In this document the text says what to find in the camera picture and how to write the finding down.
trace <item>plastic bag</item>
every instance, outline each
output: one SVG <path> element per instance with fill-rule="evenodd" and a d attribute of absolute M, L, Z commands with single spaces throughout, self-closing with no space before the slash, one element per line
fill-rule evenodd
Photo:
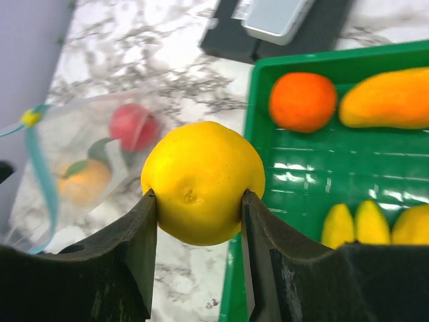
<path fill-rule="evenodd" d="M 9 129 L 25 132 L 29 165 L 0 244 L 41 252 L 59 221 L 73 224 L 136 177 L 166 131 L 163 107 L 150 87 L 27 112 Z"/>

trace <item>table surface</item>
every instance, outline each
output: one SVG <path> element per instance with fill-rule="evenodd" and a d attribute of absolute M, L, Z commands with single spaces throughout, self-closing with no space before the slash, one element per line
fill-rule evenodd
<path fill-rule="evenodd" d="M 207 56 L 198 43 L 216 0 L 80 0 L 52 82 L 49 102 L 126 91 L 145 79 L 170 89 L 174 126 L 217 121 L 243 133 L 251 65 Z M 337 50 L 429 39 L 429 0 L 356 0 Z M 135 178 L 112 200 L 63 223 L 48 250 L 98 231 L 141 197 Z M 31 218 L 39 209 L 14 212 Z M 198 248 L 160 231 L 150 321 L 217 321 L 227 243 Z"/>

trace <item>green plastic tray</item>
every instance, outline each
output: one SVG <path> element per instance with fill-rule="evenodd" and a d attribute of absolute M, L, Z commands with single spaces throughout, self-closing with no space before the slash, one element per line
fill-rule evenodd
<path fill-rule="evenodd" d="M 354 212 L 361 201 L 376 199 L 392 225 L 403 207 L 429 203 L 429 130 L 350 129 L 336 114 L 324 129 L 299 134 L 276 127 L 267 108 L 274 83 L 288 72 L 327 76 L 341 98 L 371 75 L 420 66 L 429 66 L 429 41 L 260 60 L 245 138 L 264 163 L 267 207 L 320 241 L 334 204 L 345 202 Z M 240 235 L 229 244 L 220 321 L 247 321 Z"/>

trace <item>yellow lemon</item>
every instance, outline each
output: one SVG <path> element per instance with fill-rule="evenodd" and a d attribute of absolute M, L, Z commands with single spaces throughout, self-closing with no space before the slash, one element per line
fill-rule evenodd
<path fill-rule="evenodd" d="M 392 243 L 429 245 L 429 205 L 405 210 L 392 229 Z"/>
<path fill-rule="evenodd" d="M 69 166 L 60 177 L 60 196 L 77 207 L 90 205 L 107 187 L 112 174 L 103 163 L 82 160 Z"/>
<path fill-rule="evenodd" d="M 162 139 L 141 173 L 143 193 L 156 195 L 160 227 L 187 244 L 225 242 L 240 231 L 246 189 L 262 198 L 259 154 L 237 132 L 218 123 L 183 125 Z"/>

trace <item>black device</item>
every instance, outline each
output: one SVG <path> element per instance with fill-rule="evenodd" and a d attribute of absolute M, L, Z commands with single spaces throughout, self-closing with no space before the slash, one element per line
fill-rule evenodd
<path fill-rule="evenodd" d="M 14 172 L 15 169 L 10 162 L 0 161 L 0 184 L 6 181 L 6 179 L 9 178 Z"/>
<path fill-rule="evenodd" d="M 200 47 L 211 56 L 252 64 L 262 58 L 329 51 L 334 49 L 353 3 L 315 0 L 292 41 L 279 46 L 247 34 L 241 19 L 235 17 L 240 0 L 221 0 Z"/>

